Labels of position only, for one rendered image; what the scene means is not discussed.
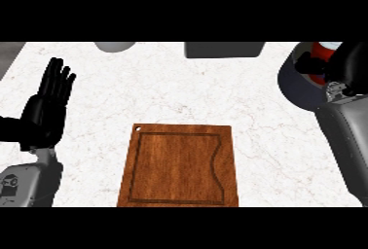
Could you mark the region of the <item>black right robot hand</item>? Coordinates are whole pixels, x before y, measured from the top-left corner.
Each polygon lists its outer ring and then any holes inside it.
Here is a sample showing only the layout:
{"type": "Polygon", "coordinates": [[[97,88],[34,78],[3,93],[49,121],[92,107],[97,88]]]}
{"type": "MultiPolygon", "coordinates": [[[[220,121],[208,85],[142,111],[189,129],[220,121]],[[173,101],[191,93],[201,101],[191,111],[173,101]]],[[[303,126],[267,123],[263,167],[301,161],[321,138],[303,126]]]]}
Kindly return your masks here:
{"type": "Polygon", "coordinates": [[[343,42],[328,60],[304,52],[294,69],[301,74],[324,75],[327,83],[344,84],[343,95],[366,94],[368,42],[343,42]]]}

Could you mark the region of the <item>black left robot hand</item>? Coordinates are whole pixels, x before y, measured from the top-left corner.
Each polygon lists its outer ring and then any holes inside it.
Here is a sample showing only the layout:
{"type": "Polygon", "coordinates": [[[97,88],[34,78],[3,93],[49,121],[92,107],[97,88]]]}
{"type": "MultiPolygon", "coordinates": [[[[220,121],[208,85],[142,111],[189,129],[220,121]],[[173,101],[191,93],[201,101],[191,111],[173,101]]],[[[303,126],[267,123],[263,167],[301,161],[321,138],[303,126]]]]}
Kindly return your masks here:
{"type": "Polygon", "coordinates": [[[53,148],[62,139],[75,78],[63,59],[52,57],[22,116],[18,119],[0,116],[0,142],[18,142],[22,152],[53,148]]]}

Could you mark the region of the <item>red can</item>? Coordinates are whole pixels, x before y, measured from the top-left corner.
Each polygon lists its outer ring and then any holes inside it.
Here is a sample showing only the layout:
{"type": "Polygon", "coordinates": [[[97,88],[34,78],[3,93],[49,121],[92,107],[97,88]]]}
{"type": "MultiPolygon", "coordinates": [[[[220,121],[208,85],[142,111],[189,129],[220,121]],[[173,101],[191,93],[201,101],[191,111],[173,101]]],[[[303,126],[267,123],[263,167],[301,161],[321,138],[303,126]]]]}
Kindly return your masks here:
{"type": "MultiPolygon", "coordinates": [[[[341,42],[315,42],[312,44],[310,55],[328,61],[340,45],[341,45],[341,42]]],[[[316,85],[319,86],[325,85],[324,74],[321,75],[310,74],[309,78],[316,85]]]]}

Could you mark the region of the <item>dark blue-grey pot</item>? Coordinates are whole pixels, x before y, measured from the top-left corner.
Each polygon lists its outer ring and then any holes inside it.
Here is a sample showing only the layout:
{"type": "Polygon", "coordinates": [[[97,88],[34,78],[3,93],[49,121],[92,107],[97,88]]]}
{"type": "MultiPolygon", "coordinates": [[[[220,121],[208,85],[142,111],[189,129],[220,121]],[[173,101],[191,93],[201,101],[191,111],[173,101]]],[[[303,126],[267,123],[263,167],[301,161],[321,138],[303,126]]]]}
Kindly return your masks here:
{"type": "Polygon", "coordinates": [[[310,74],[301,74],[296,71],[294,65],[304,52],[310,52],[315,42],[300,42],[282,65],[278,74],[278,84],[284,97],[298,108],[313,111],[315,108],[327,101],[325,85],[316,85],[310,78],[310,74]]]}

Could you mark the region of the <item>brown wooden cutting board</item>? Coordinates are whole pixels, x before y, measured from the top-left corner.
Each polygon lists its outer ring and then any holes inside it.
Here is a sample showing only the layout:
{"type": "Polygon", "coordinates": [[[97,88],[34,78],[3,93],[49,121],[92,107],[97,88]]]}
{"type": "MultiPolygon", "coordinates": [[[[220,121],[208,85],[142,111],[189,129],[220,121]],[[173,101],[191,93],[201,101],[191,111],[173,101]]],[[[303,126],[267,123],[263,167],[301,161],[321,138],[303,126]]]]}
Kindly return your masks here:
{"type": "Polygon", "coordinates": [[[120,207],[236,207],[232,128],[136,124],[120,207]]]}

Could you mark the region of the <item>pale grey rounded object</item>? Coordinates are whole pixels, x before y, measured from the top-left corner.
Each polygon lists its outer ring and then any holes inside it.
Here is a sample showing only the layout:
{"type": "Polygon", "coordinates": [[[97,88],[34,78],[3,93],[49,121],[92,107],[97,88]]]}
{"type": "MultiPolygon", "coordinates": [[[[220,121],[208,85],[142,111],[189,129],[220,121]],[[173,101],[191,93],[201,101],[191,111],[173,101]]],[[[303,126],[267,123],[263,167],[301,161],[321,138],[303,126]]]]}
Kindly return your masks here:
{"type": "Polygon", "coordinates": [[[95,45],[102,52],[118,53],[126,51],[134,45],[134,42],[96,42],[95,45]]]}

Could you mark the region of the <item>dark grey flat appliance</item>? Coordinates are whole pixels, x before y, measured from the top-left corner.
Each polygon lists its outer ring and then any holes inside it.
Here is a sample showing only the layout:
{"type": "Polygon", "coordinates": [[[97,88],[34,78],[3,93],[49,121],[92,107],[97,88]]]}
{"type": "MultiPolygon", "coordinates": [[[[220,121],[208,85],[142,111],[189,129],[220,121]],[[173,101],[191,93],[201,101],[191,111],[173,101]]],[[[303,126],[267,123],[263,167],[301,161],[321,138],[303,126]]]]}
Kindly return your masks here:
{"type": "Polygon", "coordinates": [[[256,57],[260,55],[263,42],[185,42],[186,58],[256,57]]]}

